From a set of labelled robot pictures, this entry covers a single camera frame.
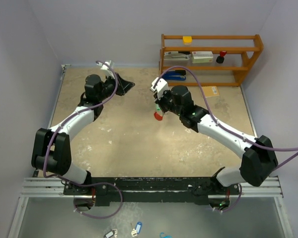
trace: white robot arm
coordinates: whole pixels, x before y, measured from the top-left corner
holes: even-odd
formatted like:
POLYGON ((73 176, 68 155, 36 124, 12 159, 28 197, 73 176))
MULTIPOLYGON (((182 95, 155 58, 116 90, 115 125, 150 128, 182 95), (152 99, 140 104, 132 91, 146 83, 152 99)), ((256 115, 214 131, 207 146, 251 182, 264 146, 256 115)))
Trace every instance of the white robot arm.
POLYGON ((241 166, 234 168, 221 168, 214 177, 224 187, 232 184, 248 182, 253 186, 260 186, 265 178, 278 165, 273 151, 259 149, 252 144, 237 138, 218 126, 218 123, 227 129, 247 138, 252 142, 272 147, 271 141, 266 136, 255 138, 211 117, 209 112, 194 105, 191 93, 185 86, 175 86, 169 90, 168 83, 160 79, 154 87, 156 78, 152 82, 151 91, 155 93, 155 103, 165 112, 173 112, 180 117, 181 122, 187 128, 207 135, 228 149, 233 151, 241 160, 241 166))
MULTIPOLYGON (((113 62, 106 63, 113 68, 113 62)), ((53 141, 54 150, 51 150, 49 153, 47 171, 75 183, 90 183, 90 172, 72 163, 70 142, 85 126, 99 117, 104 106, 95 107, 92 110, 89 108, 100 104, 114 92, 116 82, 113 73, 105 65, 101 67, 101 70, 105 71, 106 81, 102 82, 96 74, 88 76, 85 80, 85 92, 81 95, 80 103, 71 115, 50 129, 41 128, 37 131, 32 153, 33 167, 43 170, 50 139, 53 133, 61 127, 53 141)), ((119 74, 117 74, 117 78, 118 87, 116 95, 125 95, 135 85, 132 82, 122 79, 119 74)))

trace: key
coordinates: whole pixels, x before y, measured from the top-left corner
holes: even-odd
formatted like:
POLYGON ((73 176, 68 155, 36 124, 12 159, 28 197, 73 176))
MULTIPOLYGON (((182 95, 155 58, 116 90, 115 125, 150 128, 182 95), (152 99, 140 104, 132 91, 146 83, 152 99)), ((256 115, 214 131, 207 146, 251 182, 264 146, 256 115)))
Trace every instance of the key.
POLYGON ((130 223, 131 227, 132 227, 132 231, 131 231, 131 236, 132 237, 136 237, 138 235, 137 231, 135 230, 134 226, 132 223, 130 223))
POLYGON ((117 229, 113 229, 113 232, 114 232, 114 237, 117 238, 117 236, 118 236, 118 230, 117 229))

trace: table surface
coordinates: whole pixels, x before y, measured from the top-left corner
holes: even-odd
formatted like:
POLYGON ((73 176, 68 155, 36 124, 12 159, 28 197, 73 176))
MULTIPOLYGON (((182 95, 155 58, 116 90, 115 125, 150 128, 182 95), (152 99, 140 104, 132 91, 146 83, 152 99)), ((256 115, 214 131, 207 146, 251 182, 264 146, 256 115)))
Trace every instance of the table surface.
MULTIPOLYGON (((149 89, 158 76, 157 68, 115 70, 136 85, 125 96, 114 96, 105 104, 100 117, 72 140, 75 164, 89 170, 93 177, 208 177, 220 167, 240 164, 233 152, 187 129, 176 115, 168 113, 163 121, 154 119, 155 104, 149 89)), ((90 74, 104 78, 96 67, 67 69, 52 125, 74 111, 84 91, 85 78, 90 74)), ((205 107, 199 88, 189 90, 195 104, 205 107)), ((241 89, 218 87, 218 90, 219 96, 208 98, 215 116, 253 134, 241 89)))

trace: gray wall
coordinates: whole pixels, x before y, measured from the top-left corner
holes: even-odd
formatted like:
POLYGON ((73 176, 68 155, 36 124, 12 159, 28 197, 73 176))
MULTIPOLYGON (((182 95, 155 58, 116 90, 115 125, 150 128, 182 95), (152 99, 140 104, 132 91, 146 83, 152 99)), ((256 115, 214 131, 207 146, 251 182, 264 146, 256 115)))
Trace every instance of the gray wall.
POLYGON ((276 0, 29 0, 62 63, 158 65, 160 36, 257 34, 276 0))
MULTIPOLYGON (((298 146, 298 0, 277 1, 260 35, 265 50, 243 84, 256 129, 276 147, 298 146)), ((298 157, 276 173, 298 238, 298 157)))
POLYGON ((47 126, 61 71, 30 5, 0 0, 0 238, 8 234, 23 178, 33 173, 35 132, 47 126))

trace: wooden shelf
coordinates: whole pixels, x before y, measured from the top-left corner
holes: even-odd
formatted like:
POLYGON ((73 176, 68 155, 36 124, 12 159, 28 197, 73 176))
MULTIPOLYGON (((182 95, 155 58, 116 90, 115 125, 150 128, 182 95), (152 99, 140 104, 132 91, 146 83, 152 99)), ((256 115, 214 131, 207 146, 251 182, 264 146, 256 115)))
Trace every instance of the wooden shelf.
MULTIPOLYGON (((201 83, 203 86, 240 86, 253 65, 255 64, 256 60, 260 56, 261 52, 264 49, 263 42, 259 35, 253 36, 192 36, 192 46, 184 46, 180 45, 180 40, 182 40, 183 36, 165 36, 161 35, 161 50, 160 50, 160 62, 159 62, 159 72, 163 73, 165 70, 172 66, 185 66, 191 70, 230 70, 233 72, 235 82, 233 83, 201 83), (252 46, 245 47, 237 47, 237 46, 229 46, 229 47, 222 47, 222 46, 205 46, 205 44, 200 40, 251 40, 252 46), (220 51, 227 51, 227 54, 236 54, 240 55, 242 65, 241 66, 227 66, 222 64, 210 65, 209 63, 192 63, 191 60, 181 60, 181 61, 170 61, 164 59, 164 53, 169 51, 212 51, 213 54, 219 54, 220 51), (247 52, 253 52, 251 58, 248 57, 247 52)), ((170 86, 175 85, 185 85, 185 86, 198 86, 197 83, 188 83, 188 82, 175 82, 170 83, 170 86)))

